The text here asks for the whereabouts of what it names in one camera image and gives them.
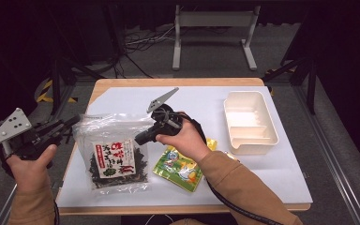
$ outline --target food tray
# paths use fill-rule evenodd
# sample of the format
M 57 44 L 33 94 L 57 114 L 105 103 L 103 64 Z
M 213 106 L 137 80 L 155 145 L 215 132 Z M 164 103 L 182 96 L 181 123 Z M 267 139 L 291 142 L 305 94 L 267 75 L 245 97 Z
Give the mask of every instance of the food tray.
M 261 155 L 278 143 L 278 135 L 262 93 L 230 92 L 224 101 L 231 152 Z

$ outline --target tan sleeve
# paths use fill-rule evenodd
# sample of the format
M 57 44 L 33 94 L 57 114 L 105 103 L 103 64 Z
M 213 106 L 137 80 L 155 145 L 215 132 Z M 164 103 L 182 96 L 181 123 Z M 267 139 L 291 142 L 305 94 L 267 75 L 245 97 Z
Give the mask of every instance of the tan sleeve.
M 199 166 L 212 187 L 238 207 L 281 224 L 302 224 L 256 174 L 224 153 L 210 153 Z M 240 225 L 260 224 L 233 210 L 231 213 Z
M 51 189 L 16 192 L 11 204 L 8 224 L 54 224 L 54 201 Z

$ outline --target plastic bag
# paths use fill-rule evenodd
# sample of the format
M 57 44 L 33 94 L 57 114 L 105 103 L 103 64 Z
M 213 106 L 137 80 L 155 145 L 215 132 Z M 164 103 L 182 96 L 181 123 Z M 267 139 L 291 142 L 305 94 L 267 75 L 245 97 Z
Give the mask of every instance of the plastic bag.
M 90 188 L 100 194 L 148 189 L 147 144 L 134 138 L 153 125 L 147 115 L 82 115 L 73 135 L 81 152 Z

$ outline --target hand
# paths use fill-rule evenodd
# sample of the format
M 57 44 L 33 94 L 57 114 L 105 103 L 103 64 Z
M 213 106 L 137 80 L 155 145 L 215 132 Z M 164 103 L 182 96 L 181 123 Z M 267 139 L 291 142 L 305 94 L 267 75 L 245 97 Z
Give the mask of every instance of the hand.
M 46 166 L 52 161 L 56 151 L 57 146 L 51 144 L 35 161 L 21 160 L 16 155 L 7 159 L 7 165 L 17 183 L 17 191 L 35 191 L 50 185 L 51 180 Z
M 175 147 L 185 157 L 199 163 L 211 151 L 203 142 L 197 129 L 187 119 L 183 118 L 183 127 L 175 136 L 158 134 L 156 140 Z

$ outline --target green snack package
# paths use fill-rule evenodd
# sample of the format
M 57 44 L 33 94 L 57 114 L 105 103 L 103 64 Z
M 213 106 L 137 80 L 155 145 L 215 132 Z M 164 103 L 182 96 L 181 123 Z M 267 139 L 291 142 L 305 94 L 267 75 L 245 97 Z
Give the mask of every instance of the green snack package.
M 212 139 L 206 139 L 206 141 L 210 150 L 216 150 L 217 141 Z M 194 160 L 183 156 L 177 149 L 169 145 L 153 172 L 189 192 L 195 191 L 203 177 L 203 172 Z

